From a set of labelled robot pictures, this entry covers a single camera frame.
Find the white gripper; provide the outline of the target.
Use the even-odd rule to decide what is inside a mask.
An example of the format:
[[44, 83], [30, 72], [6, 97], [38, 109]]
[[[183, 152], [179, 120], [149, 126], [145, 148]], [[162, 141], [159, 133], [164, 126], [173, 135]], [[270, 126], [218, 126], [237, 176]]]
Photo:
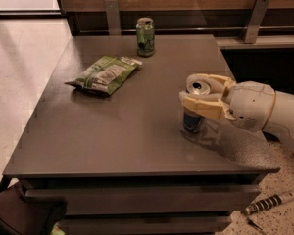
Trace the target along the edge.
[[[270, 116], [275, 91], [254, 81], [235, 84], [228, 76], [195, 73], [186, 78], [186, 91], [199, 96], [199, 110], [204, 118], [228, 119], [237, 128], [261, 130]], [[219, 94], [228, 90], [222, 100]]]

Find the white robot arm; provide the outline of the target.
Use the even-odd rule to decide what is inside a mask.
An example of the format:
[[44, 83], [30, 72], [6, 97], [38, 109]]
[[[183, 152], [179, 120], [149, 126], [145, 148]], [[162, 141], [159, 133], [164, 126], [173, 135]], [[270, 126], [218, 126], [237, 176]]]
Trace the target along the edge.
[[228, 120], [237, 128], [263, 131], [294, 151], [294, 95], [255, 81], [238, 83], [223, 75], [195, 73], [179, 93], [193, 118]]

